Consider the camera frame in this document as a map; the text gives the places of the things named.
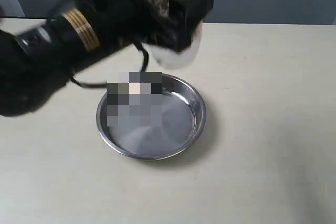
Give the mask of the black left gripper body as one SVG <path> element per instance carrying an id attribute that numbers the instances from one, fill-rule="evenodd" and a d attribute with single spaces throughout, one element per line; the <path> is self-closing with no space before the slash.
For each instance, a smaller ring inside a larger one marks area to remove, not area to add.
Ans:
<path id="1" fill-rule="evenodd" d="M 71 47 L 81 51 L 97 51 L 116 47 L 118 39 L 129 43 L 148 38 L 146 24 L 158 22 L 148 0 L 75 0 L 70 16 L 75 19 Z"/>

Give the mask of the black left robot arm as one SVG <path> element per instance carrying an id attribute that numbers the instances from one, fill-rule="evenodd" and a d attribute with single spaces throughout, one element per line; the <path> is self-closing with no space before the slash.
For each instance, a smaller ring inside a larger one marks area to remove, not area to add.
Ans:
<path id="1" fill-rule="evenodd" d="M 46 20 L 17 35 L 1 31 L 1 116 L 40 109 L 69 82 L 105 89 L 107 82 L 82 82 L 75 75 L 133 45 L 146 72 L 145 45 L 180 54 L 214 0 L 61 0 Z"/>

